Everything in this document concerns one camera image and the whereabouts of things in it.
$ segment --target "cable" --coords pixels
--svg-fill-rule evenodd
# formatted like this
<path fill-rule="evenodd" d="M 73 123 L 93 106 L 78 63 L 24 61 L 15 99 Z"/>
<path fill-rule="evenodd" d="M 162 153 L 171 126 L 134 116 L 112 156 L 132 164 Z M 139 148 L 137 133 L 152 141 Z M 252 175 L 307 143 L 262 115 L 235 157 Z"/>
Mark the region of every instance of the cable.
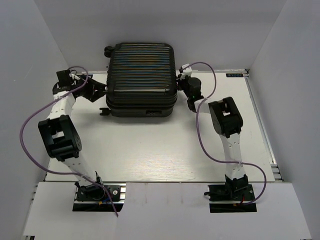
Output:
<path fill-rule="evenodd" d="M 25 121 L 24 123 L 22 124 L 21 126 L 21 129 L 20 129 L 20 133 L 19 133 L 19 138 L 20 138 L 20 144 L 21 144 L 21 147 L 23 149 L 23 151 L 25 152 L 25 154 L 28 156 L 28 158 L 40 169 L 42 169 L 43 171 L 47 172 L 47 173 L 50 173 L 50 174 L 56 174 L 56 175 L 75 175 L 75 176 L 79 176 L 85 180 L 87 180 L 89 183 L 97 186 L 97 187 L 100 187 L 102 188 L 106 194 L 108 195 L 108 198 L 110 199 L 110 202 L 111 202 L 111 205 L 112 205 L 112 208 L 114 210 L 114 213 L 115 215 L 118 217 L 119 214 L 117 213 L 117 210 L 116 210 L 116 207 L 115 207 L 115 204 L 114 202 L 112 201 L 112 198 L 110 196 L 110 193 L 108 192 L 108 190 L 105 188 L 105 186 L 99 184 L 99 183 L 96 183 L 95 181 L 92 181 L 91 179 L 89 179 L 88 177 L 78 173 L 78 172 L 59 172 L 59 171 L 52 171 L 52 170 L 49 170 L 47 169 L 46 167 L 42 166 L 39 162 L 37 162 L 37 160 L 34 159 L 34 157 L 29 153 L 29 151 L 27 150 L 26 148 L 26 145 L 25 145 L 25 141 L 24 141 L 24 130 L 25 130 L 25 127 L 26 125 L 28 124 L 28 122 L 34 117 L 36 116 L 37 114 L 41 113 L 43 110 L 45 110 L 46 108 L 50 107 L 51 105 L 57 103 L 58 101 L 60 101 L 60 99 L 63 99 L 64 97 L 68 96 L 69 94 L 72 94 L 74 93 L 75 91 L 78 91 L 79 89 L 83 88 L 87 81 L 88 81 L 88 78 L 89 78 L 89 73 L 88 71 L 83 68 L 82 66 L 72 66 L 72 67 L 69 67 L 68 70 L 70 69 L 74 69 L 74 68 L 80 68 L 80 69 L 83 69 L 86 73 L 86 78 L 85 78 L 85 81 L 83 82 L 83 84 L 71 91 L 68 91 L 66 94 L 62 95 L 60 98 L 57 98 L 55 100 L 53 100 L 52 102 L 48 103 L 47 105 L 43 106 L 42 108 L 40 108 L 39 110 L 37 110 L 36 112 L 32 113 Z"/>
<path fill-rule="evenodd" d="M 201 146 L 204 154 L 205 154 L 208 158 L 210 158 L 211 160 L 213 160 L 213 161 L 215 161 L 215 162 L 217 162 L 217 163 L 220 163 L 220 164 L 239 164 L 240 162 L 238 162 L 238 161 L 221 161 L 221 160 L 215 159 L 215 158 L 212 157 L 212 156 L 207 152 L 207 150 L 205 149 L 205 146 L 204 146 L 204 144 L 203 144 L 203 142 L 202 142 L 201 135 L 200 135 L 199 113 L 200 113 L 200 107 L 201 107 L 201 105 L 202 105 L 203 103 L 205 103 L 205 101 L 206 101 L 207 99 L 209 99 L 209 98 L 216 92 L 216 88 L 217 88 L 217 76 L 216 76 L 215 70 L 212 68 L 212 66 L 210 66 L 208 63 L 203 62 L 203 61 L 196 61 L 196 62 L 194 62 L 194 63 L 192 63 L 192 64 L 187 65 L 187 66 L 184 67 L 182 70 L 185 70 L 185 69 L 187 69 L 187 68 L 189 68 L 189 67 L 191 67 L 191 66 L 193 66 L 193 65 L 196 65 L 196 64 L 204 64 L 204 65 L 207 65 L 207 66 L 211 69 L 211 71 L 212 71 L 212 73 L 213 73 L 213 76 L 214 76 L 214 88 L 213 88 L 213 91 L 209 94 L 209 96 L 207 96 L 206 98 L 204 98 L 204 99 L 200 102 L 200 104 L 199 104 L 199 106 L 198 106 L 198 108 L 197 108 L 197 110 L 196 110 L 195 125 L 196 125 L 196 133 L 197 133 L 197 135 L 198 135 L 198 139 L 199 139 L 200 146 Z M 249 205 L 249 204 L 252 204 L 252 203 L 254 203 L 255 201 L 257 201 L 257 200 L 262 196 L 262 194 L 264 194 L 264 192 L 265 192 L 265 190 L 266 190 L 266 186 L 267 186 L 267 176 L 266 176 L 265 172 L 263 171 L 263 169 L 262 169 L 261 167 L 259 167 L 258 165 L 256 165 L 256 164 L 249 163 L 249 162 L 242 162 L 242 164 L 243 164 L 243 165 L 248 165 L 248 166 L 253 166 L 253 167 L 259 169 L 259 170 L 262 172 L 263 178 L 264 178 L 264 182 L 263 182 L 264 184 L 263 184 L 263 188 L 262 188 L 261 193 L 260 193 L 255 199 L 253 199 L 252 201 L 249 201 L 249 202 L 246 202 L 246 203 L 241 203 L 241 205 Z"/>
<path fill-rule="evenodd" d="M 242 200 L 241 200 L 241 202 L 239 202 L 238 204 L 236 204 L 237 206 L 239 206 L 239 205 L 241 205 L 241 204 L 243 204 L 244 203 L 244 201 L 245 201 L 245 195 L 243 195 L 242 196 Z"/>

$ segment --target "black bracket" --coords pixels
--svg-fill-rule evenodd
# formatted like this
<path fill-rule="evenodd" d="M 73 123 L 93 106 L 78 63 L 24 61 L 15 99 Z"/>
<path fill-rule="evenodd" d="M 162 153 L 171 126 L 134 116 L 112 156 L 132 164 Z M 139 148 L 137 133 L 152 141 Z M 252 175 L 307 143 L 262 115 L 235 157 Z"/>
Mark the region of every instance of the black bracket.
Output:
<path fill-rule="evenodd" d="M 239 179 L 230 179 L 225 176 L 225 187 L 227 188 L 227 191 L 231 192 L 234 196 L 243 195 L 243 192 L 247 191 L 248 185 L 248 177 L 246 174 Z"/>
<path fill-rule="evenodd" d="M 217 134 L 229 138 L 230 135 L 241 132 L 244 121 L 232 97 L 210 102 L 208 106 Z"/>
<path fill-rule="evenodd" d="M 209 191 L 205 192 L 205 196 L 209 196 L 211 202 L 220 201 L 252 201 L 255 199 L 254 189 L 251 184 L 248 184 L 245 189 L 234 194 L 229 187 L 224 184 L 209 185 Z"/>
<path fill-rule="evenodd" d="M 40 121 L 38 128 L 45 149 L 51 158 L 64 162 L 65 159 L 79 157 L 82 149 L 81 139 L 69 115 Z M 63 132 L 63 136 L 54 138 L 54 135 L 59 132 Z"/>
<path fill-rule="evenodd" d="M 62 92 L 62 91 L 71 91 L 82 84 L 84 84 L 87 75 L 81 74 L 77 75 L 80 80 L 73 79 L 70 76 L 69 70 L 57 71 L 56 75 L 58 77 L 58 82 L 53 86 L 52 93 L 53 95 Z M 73 96 L 76 99 L 77 97 L 84 97 L 88 99 L 90 102 L 95 102 L 96 100 L 102 98 L 107 93 L 107 85 L 94 80 L 93 75 L 90 74 L 88 76 L 88 80 L 84 87 L 73 92 Z"/>
<path fill-rule="evenodd" d="M 102 179 L 101 177 L 99 177 L 97 172 L 95 172 L 95 176 L 96 176 L 95 182 L 97 184 L 103 185 Z M 86 197 L 90 197 L 95 200 L 102 199 L 105 195 L 105 191 L 101 187 L 94 184 L 91 184 L 88 186 L 80 186 L 79 182 L 76 181 L 74 185 L 78 187 L 79 192 L 81 192 L 82 195 L 85 195 Z"/>
<path fill-rule="evenodd" d="M 112 201 L 113 202 L 119 202 L 120 201 L 120 191 L 121 191 L 121 186 L 120 185 L 104 185 L 104 187 L 108 190 Z M 86 194 L 82 191 L 82 189 L 78 188 L 78 191 L 76 193 L 75 200 L 79 202 L 92 202 L 92 201 L 103 201 L 107 199 L 107 194 L 104 194 L 104 191 L 102 190 L 102 195 L 92 195 L 92 194 Z"/>
<path fill-rule="evenodd" d="M 177 87 L 179 91 L 183 91 L 187 96 L 187 104 L 192 112 L 196 112 L 195 101 L 204 98 L 201 94 L 201 80 L 197 77 L 185 76 L 185 79 L 180 79 L 181 74 L 177 77 Z"/>

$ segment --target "metal frame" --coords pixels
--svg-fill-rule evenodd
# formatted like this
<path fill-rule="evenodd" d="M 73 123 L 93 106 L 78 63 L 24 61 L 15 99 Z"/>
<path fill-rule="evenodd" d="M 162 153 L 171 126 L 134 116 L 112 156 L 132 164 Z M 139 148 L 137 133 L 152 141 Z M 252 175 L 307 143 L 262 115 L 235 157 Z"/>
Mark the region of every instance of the metal frame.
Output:
<path fill-rule="evenodd" d="M 265 148 L 268 150 L 268 154 L 269 154 L 269 156 L 270 156 L 270 158 L 272 160 L 272 162 L 270 162 L 270 164 L 271 165 L 276 165 L 277 161 L 276 161 L 276 158 L 275 158 L 275 154 L 274 154 L 274 151 L 272 150 L 271 143 L 270 143 L 268 134 L 266 132 L 265 124 L 264 124 L 263 120 L 260 117 L 261 114 L 260 114 L 260 110 L 259 110 L 259 108 L 258 108 L 258 106 L 256 104 L 256 101 L 255 101 L 255 94 L 253 93 L 251 85 L 250 85 L 249 73 L 246 72 L 243 75 L 244 75 L 246 86 L 247 86 L 248 91 L 249 91 L 249 95 L 250 95 L 250 98 L 251 98 L 251 102 L 252 102 L 252 105 L 253 105 L 255 116 L 256 116 L 256 119 L 258 121 L 260 130 L 261 130 L 261 135 L 263 137 Z"/>
<path fill-rule="evenodd" d="M 192 72 L 196 72 L 196 73 L 209 73 L 211 74 L 212 71 L 211 70 L 195 70 L 192 69 Z M 218 69 L 218 70 L 214 70 L 215 73 L 219 73 L 219 74 L 246 74 L 248 73 L 248 71 L 246 69 Z M 90 71 L 89 75 L 91 74 L 107 74 L 108 71 Z"/>
<path fill-rule="evenodd" d="M 273 172 L 273 176 L 274 176 L 274 182 L 275 183 L 284 183 L 285 181 L 283 180 L 279 167 L 277 164 L 271 164 L 271 169 Z"/>

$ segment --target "white table surface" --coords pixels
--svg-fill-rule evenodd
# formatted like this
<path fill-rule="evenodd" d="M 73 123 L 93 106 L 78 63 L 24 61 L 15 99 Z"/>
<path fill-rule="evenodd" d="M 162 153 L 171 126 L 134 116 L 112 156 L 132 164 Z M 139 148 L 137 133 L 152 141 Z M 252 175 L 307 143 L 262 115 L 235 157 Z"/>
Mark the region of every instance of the white table surface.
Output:
<path fill-rule="evenodd" d="M 256 195 L 262 183 L 254 183 Z M 291 183 L 268 183 L 257 212 L 210 213 L 206 183 L 128 183 L 119 218 L 72 212 L 72 182 L 40 182 L 24 235 L 36 240 L 301 240 L 308 226 Z"/>
<path fill-rule="evenodd" d="M 217 89 L 212 97 L 219 101 L 233 97 L 243 118 L 240 147 L 244 162 L 259 165 L 269 182 L 274 181 L 271 157 L 265 147 L 249 91 L 243 77 L 227 78 L 217 73 Z M 212 73 L 194 72 L 202 81 L 202 94 L 214 87 Z M 105 83 L 106 74 L 94 74 Z M 78 98 L 71 119 L 82 140 L 82 154 L 106 182 L 224 182 L 224 164 L 215 163 L 202 152 L 197 132 L 196 115 L 188 109 L 187 98 L 178 92 L 173 113 L 165 118 L 118 118 L 100 116 L 106 98 L 91 103 Z M 209 114 L 200 114 L 200 130 L 207 151 L 224 160 L 224 150 Z M 262 182 L 263 175 L 255 167 L 244 166 L 250 182 Z M 56 159 L 49 169 L 69 172 Z M 74 176 L 48 174 L 46 181 L 76 181 Z"/>

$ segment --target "label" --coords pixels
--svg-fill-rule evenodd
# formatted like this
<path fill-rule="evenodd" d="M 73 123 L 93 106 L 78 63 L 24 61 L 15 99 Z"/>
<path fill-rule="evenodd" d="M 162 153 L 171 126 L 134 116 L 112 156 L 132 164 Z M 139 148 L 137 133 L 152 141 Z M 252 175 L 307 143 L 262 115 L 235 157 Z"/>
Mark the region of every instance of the label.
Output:
<path fill-rule="evenodd" d="M 243 78 L 244 75 L 242 73 L 226 73 L 227 78 Z"/>

